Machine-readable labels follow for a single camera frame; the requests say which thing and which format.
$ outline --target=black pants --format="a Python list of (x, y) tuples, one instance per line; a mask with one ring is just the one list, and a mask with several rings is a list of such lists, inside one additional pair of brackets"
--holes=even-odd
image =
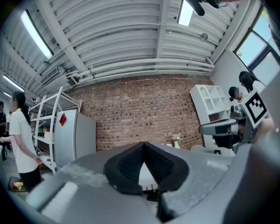
[(39, 170), (39, 166), (28, 173), (20, 173), (20, 177), (23, 180), (24, 187), (30, 192), (35, 186), (37, 186), (41, 181), (41, 172)]

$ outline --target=person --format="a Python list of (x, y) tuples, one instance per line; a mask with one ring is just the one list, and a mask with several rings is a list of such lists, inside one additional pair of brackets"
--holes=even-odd
[[(0, 101), (0, 137), (4, 136), (5, 132), (5, 125), (6, 125), (6, 115), (3, 111), (4, 109), (4, 103), (3, 101)], [(6, 160), (5, 156), (5, 145), (6, 144), (1, 144), (3, 146), (2, 148), (2, 160)]]
[[(3, 137), (8, 137), (9, 136), (9, 120), (10, 120), (10, 115), (11, 115), (11, 111), (9, 111), (9, 114), (6, 116), (6, 129), (5, 129)], [(11, 151), (9, 142), (6, 142), (6, 147), (7, 147), (7, 149), (9, 151)]]
[(11, 111), (9, 111), (9, 114), (6, 116), (6, 131), (9, 132), (9, 120), (10, 120)]
[(30, 192), (42, 180), (39, 165), (42, 160), (36, 155), (31, 135), (28, 107), (23, 92), (16, 92), (12, 99), (9, 137), (1, 137), (0, 142), (11, 141), (15, 162), (23, 184)]
[(249, 93), (256, 89), (258, 94), (260, 94), (266, 87), (255, 75), (248, 71), (242, 71), (238, 78), (241, 85), (245, 87)]
[(239, 89), (235, 86), (230, 87), (228, 93), (231, 97), (229, 98), (230, 101), (236, 99), (238, 102), (243, 101), (249, 95), (246, 92), (239, 92)]

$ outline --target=red magnet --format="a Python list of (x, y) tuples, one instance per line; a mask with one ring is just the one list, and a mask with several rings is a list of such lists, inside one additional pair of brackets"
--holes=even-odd
[(63, 113), (63, 115), (61, 116), (61, 118), (60, 118), (60, 120), (59, 120), (61, 126), (64, 125), (65, 121), (66, 121), (66, 116), (65, 116), (65, 113)]

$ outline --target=potted plant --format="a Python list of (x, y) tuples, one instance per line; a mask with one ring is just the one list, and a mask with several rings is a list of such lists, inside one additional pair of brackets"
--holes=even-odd
[(174, 146), (172, 144), (173, 147), (175, 148), (180, 148), (178, 143), (182, 141), (181, 139), (181, 135), (180, 134), (174, 134), (172, 135), (172, 138), (171, 138), (172, 142), (174, 143)]

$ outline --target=brick wall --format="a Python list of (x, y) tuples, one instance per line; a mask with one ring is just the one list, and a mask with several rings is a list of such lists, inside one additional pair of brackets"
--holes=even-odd
[(139, 141), (170, 142), (181, 134), (181, 148), (203, 145), (189, 91), (213, 85), (208, 77), (158, 75), (129, 77), (71, 90), (82, 99), (81, 113), (97, 121), (97, 151)]

